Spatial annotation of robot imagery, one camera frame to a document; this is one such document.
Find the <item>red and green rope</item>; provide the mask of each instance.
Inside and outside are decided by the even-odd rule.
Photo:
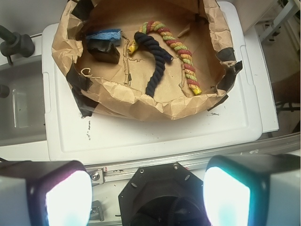
[[[185,76],[187,78],[187,83],[190,89],[195,95],[200,95],[202,90],[196,78],[196,69],[192,62],[192,53],[188,50],[179,39],[176,39],[166,26],[160,21],[149,21],[145,22],[143,26],[139,29],[139,32],[148,34],[150,32],[159,33],[163,40],[168,46],[174,49],[180,59],[183,61],[183,66],[185,69]],[[131,45],[128,47],[127,52],[133,54],[138,49],[138,44],[136,41],[132,41]]]

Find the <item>blue sponge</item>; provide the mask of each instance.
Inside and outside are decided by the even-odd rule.
[[[120,46],[121,29],[108,29],[94,32],[86,36],[87,42],[90,39],[109,40],[113,42],[115,46]]]

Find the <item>rope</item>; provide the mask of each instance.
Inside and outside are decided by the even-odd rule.
[[[174,38],[170,30],[166,28],[166,26],[160,21],[145,22],[139,29],[139,32],[143,34],[148,34],[152,31],[159,33],[166,44],[173,48],[177,55],[179,55],[180,59],[183,61],[185,76],[190,89],[195,95],[200,95],[202,90],[200,89],[200,85],[196,78],[196,69],[194,68],[192,62],[192,53],[188,50],[187,46],[181,43],[179,39]],[[139,43],[137,43],[135,40],[132,41],[131,45],[127,49],[127,52],[129,54],[133,54],[138,49],[138,45]]]
[[[151,36],[145,33],[136,32],[134,35],[135,42],[138,45],[144,45],[155,57],[156,67],[155,71],[147,83],[145,93],[152,98],[155,94],[155,89],[160,83],[165,70],[165,61],[171,62],[173,60],[172,55],[170,55],[165,49],[159,46],[159,43]]]

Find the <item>white light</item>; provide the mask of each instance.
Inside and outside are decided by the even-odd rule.
[[[90,176],[84,171],[72,173],[46,194],[49,226],[86,226],[91,204]]]
[[[247,226],[250,188],[218,167],[204,176],[204,204],[213,226]]]

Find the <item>navy blue rope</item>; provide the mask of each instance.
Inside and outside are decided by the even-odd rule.
[[[173,60],[173,56],[170,55],[165,49],[161,48],[159,43],[153,37],[147,34],[136,32],[134,39],[138,43],[138,45],[144,45],[155,57],[155,71],[150,78],[150,81],[147,83],[145,91],[147,95],[153,98],[155,89],[164,75],[165,62],[170,63]]]

